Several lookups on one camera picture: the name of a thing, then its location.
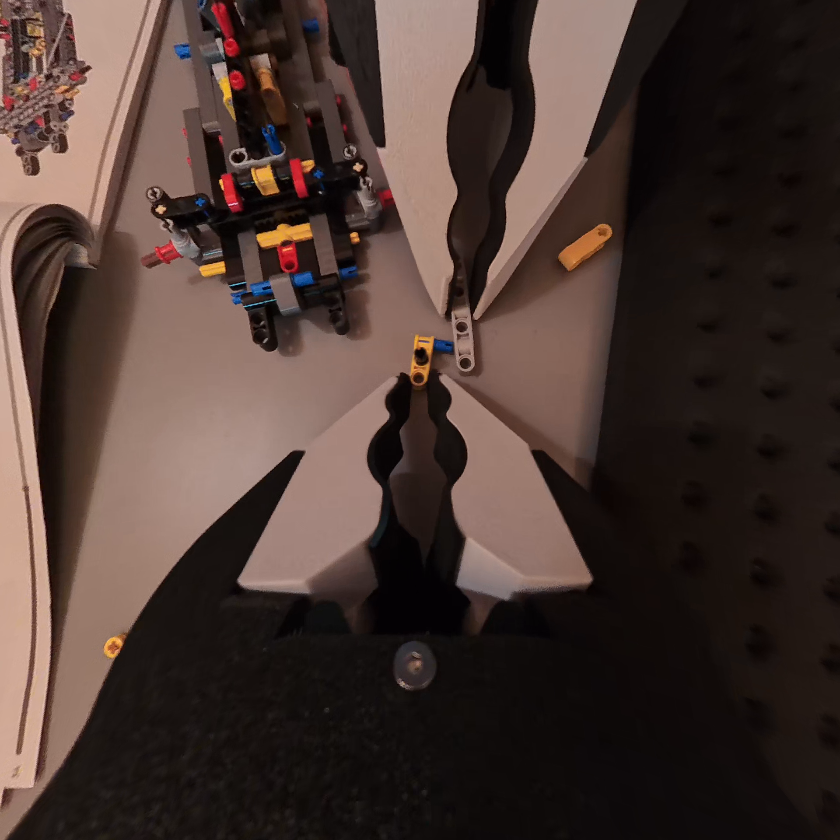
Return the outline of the lego car chassis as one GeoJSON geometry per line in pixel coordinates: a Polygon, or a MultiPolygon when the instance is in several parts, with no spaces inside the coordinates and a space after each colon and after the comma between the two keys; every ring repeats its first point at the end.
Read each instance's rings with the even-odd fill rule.
{"type": "Polygon", "coordinates": [[[347,127],[324,69],[326,13],[313,2],[182,2],[198,105],[185,110],[193,192],[153,185],[167,240],[146,269],[190,261],[227,287],[253,343],[277,351],[277,323],[322,308],[350,331],[346,284],[360,236],[382,222],[384,191],[347,127]]]}

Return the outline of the black dimpled foam mat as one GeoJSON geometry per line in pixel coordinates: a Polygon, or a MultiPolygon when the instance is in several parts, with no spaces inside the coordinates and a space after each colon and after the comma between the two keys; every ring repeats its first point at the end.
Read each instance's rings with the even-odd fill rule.
{"type": "Polygon", "coordinates": [[[838,838],[839,2],[688,2],[638,91],[594,489],[838,838]]]}

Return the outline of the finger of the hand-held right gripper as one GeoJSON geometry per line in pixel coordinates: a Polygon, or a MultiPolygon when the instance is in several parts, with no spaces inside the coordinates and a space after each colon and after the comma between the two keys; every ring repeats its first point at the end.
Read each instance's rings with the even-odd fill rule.
{"type": "Polygon", "coordinates": [[[481,318],[585,163],[637,3],[539,1],[528,43],[533,126],[527,153],[505,191],[505,230],[473,304],[481,318]]]}
{"type": "Polygon", "coordinates": [[[449,308],[456,264],[472,267],[503,96],[478,66],[491,2],[377,3],[385,146],[380,158],[427,294],[449,308]]]}

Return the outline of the lego instruction booklet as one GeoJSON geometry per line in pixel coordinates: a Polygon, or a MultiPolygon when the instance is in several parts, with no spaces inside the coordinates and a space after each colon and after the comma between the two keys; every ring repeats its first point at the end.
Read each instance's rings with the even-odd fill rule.
{"type": "Polygon", "coordinates": [[[1,787],[39,772],[52,596],[39,466],[50,314],[102,239],[165,2],[2,2],[1,787]]]}

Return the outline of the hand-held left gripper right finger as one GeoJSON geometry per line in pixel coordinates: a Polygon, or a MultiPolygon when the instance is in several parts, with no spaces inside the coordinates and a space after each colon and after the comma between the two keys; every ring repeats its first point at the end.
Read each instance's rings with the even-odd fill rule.
{"type": "Polygon", "coordinates": [[[477,633],[493,608],[585,592],[590,571],[530,446],[446,374],[429,379],[444,474],[429,571],[452,624],[477,633]]]}

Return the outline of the thin grey lego beam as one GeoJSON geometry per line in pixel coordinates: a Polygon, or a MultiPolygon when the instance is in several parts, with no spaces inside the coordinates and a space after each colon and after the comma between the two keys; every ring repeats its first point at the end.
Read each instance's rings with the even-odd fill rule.
{"type": "Polygon", "coordinates": [[[464,274],[458,270],[451,285],[449,317],[453,330],[455,361],[461,375],[470,375],[476,368],[476,343],[464,274]]]}

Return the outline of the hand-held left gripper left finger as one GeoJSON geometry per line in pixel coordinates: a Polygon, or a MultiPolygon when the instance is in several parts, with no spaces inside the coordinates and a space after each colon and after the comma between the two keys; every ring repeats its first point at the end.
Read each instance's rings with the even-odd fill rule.
{"type": "Polygon", "coordinates": [[[307,448],[238,584],[307,595],[345,611],[366,606],[373,628],[411,629],[411,534],[390,477],[411,411],[406,374],[388,378],[307,448]]]}

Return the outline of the yellow lego connector blue pin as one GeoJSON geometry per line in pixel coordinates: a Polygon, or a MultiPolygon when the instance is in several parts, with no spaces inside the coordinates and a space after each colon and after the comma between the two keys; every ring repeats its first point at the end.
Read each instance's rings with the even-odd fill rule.
{"type": "Polygon", "coordinates": [[[415,390],[424,389],[432,370],[435,354],[453,354],[453,341],[436,339],[434,336],[416,334],[413,342],[413,356],[409,378],[415,390]]]}

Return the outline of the yellow lego axle connector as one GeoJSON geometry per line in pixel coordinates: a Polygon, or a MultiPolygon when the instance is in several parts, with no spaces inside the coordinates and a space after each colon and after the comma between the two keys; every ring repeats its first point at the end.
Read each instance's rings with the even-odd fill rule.
{"type": "Polygon", "coordinates": [[[611,225],[598,224],[563,248],[558,261],[565,270],[572,272],[603,249],[612,236],[611,225]]]}

